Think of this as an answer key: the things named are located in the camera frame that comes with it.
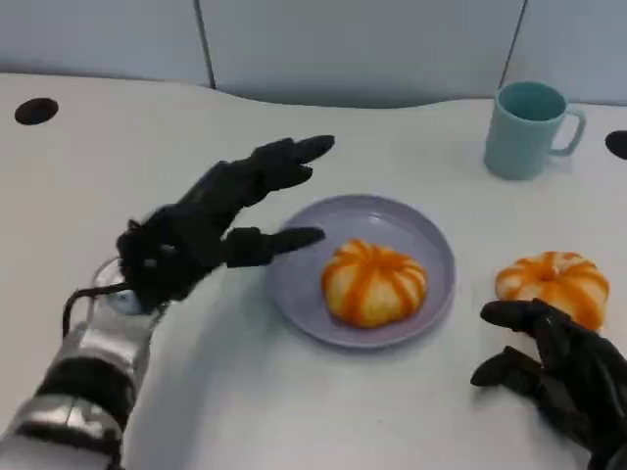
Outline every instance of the pumpkin-shaped bun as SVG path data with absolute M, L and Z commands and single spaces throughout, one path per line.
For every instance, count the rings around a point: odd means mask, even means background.
M 519 259 L 497 276 L 502 301 L 541 299 L 597 330 L 605 317 L 609 283 L 597 267 L 576 253 L 545 252 Z
M 322 293 L 335 317 L 374 328 L 415 314 L 427 294 L 427 277 L 408 256 L 351 240 L 324 268 Z

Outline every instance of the light blue mug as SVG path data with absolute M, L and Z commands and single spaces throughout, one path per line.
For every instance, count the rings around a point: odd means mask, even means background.
M 553 140 L 566 115 L 579 118 L 575 136 L 565 148 L 554 149 Z M 532 81 L 510 83 L 495 98 L 485 164 L 505 179 L 531 179 L 551 156 L 571 156 L 585 128 L 584 112 L 570 108 L 554 88 Z

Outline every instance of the black wire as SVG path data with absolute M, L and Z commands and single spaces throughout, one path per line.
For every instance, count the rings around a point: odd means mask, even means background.
M 111 286 L 104 287 L 89 287 L 87 289 L 78 289 L 74 292 L 70 298 L 66 301 L 66 306 L 63 308 L 63 317 L 61 319 L 61 331 L 63 338 L 70 333 L 70 322 L 72 320 L 72 308 L 78 299 L 88 297 L 94 299 L 98 296 L 104 296 L 107 294 L 114 294 L 115 292 L 127 291 L 129 289 L 128 284 L 120 282 L 119 284 L 113 284 Z

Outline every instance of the tabletop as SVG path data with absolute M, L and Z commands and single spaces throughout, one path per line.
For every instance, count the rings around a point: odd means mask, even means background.
M 22 102 L 59 104 L 23 126 Z M 236 225 L 277 229 L 340 194 L 376 194 L 429 216 L 449 240 L 458 285 L 450 314 L 390 350 L 332 349 L 287 325 L 263 268 L 221 269 L 158 329 L 127 432 L 130 470 L 571 469 L 584 452 L 508 391 L 478 393 L 475 367 L 522 335 L 487 325 L 494 276 L 546 250 L 575 251 L 611 283 L 603 329 L 627 352 L 627 162 L 605 149 L 627 109 L 582 106 L 571 160 L 528 182 L 482 165 L 490 100 L 400 110 L 258 103 L 187 85 L 0 75 L 0 425 L 39 383 L 61 343 L 61 308 L 85 286 L 129 217 L 178 198 L 218 160 L 291 136 L 336 146 L 298 188 Z M 566 139 L 570 126 L 563 129 Z

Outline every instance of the black hole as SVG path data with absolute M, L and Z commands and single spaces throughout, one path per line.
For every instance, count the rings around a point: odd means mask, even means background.
M 59 104 L 50 98 L 34 98 L 16 109 L 16 121 L 23 125 L 36 125 L 52 119 L 59 111 Z
M 605 146 L 619 159 L 627 160 L 627 130 L 614 130 L 605 137 Z

